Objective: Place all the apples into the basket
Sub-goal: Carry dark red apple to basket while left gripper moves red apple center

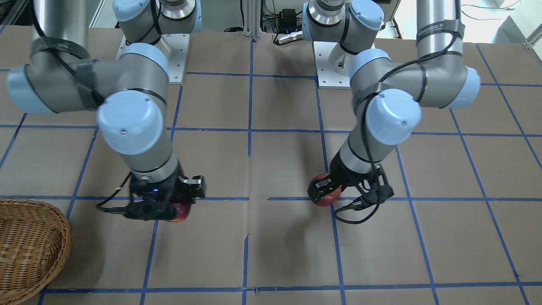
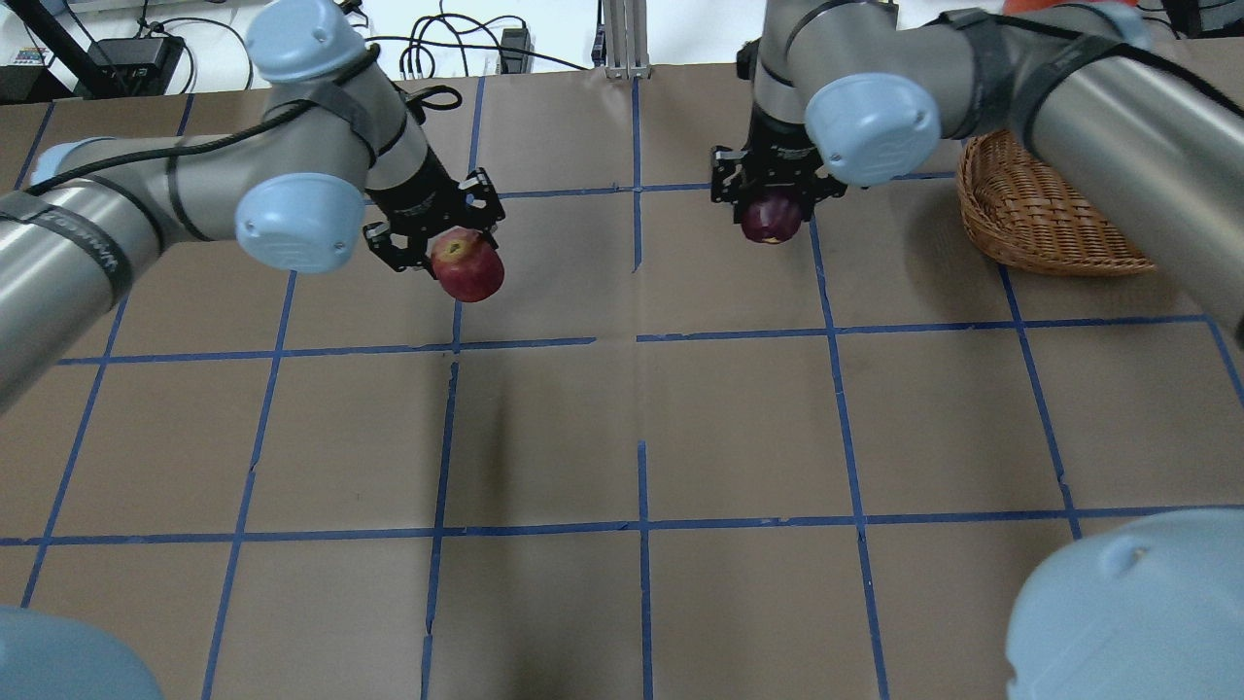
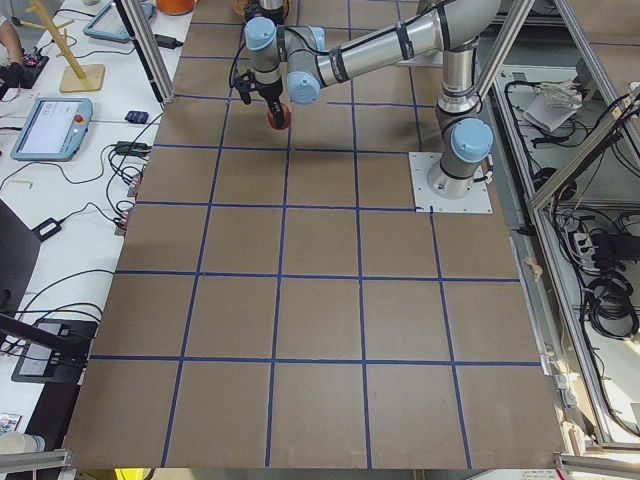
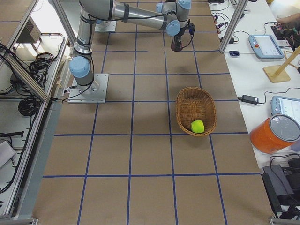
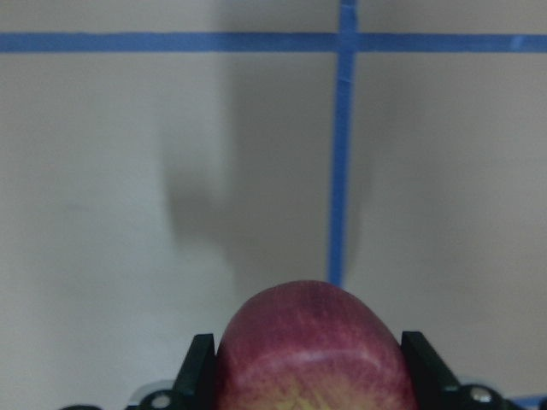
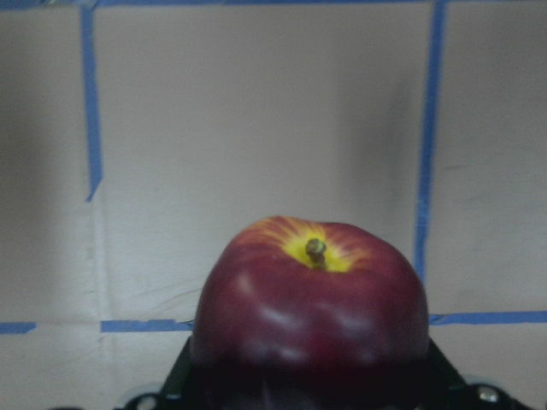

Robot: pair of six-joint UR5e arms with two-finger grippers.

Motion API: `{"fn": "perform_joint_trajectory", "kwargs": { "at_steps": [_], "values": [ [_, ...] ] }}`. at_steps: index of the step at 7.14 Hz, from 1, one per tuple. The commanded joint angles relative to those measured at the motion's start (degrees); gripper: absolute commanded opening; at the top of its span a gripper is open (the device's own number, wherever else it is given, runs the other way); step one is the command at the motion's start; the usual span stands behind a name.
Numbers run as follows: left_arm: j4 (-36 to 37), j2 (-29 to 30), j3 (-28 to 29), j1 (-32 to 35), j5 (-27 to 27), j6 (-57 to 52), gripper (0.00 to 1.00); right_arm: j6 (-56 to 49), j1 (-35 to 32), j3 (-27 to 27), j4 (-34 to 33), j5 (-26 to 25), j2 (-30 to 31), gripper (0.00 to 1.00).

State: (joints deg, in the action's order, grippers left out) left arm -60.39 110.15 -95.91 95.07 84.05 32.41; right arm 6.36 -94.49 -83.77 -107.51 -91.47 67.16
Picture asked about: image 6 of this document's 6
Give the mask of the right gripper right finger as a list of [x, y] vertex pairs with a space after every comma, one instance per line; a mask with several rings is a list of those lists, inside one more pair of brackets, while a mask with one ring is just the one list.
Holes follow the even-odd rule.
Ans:
[[425, 391], [427, 393], [448, 393], [452, 390], [462, 390], [467, 387], [463, 376], [432, 339], [428, 343], [424, 376]]

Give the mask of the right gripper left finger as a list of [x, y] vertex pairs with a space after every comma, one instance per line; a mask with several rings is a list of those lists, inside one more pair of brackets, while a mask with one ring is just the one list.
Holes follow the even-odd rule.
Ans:
[[160, 389], [161, 396], [194, 397], [196, 395], [197, 380], [191, 359], [191, 342], [191, 339], [186, 340]]

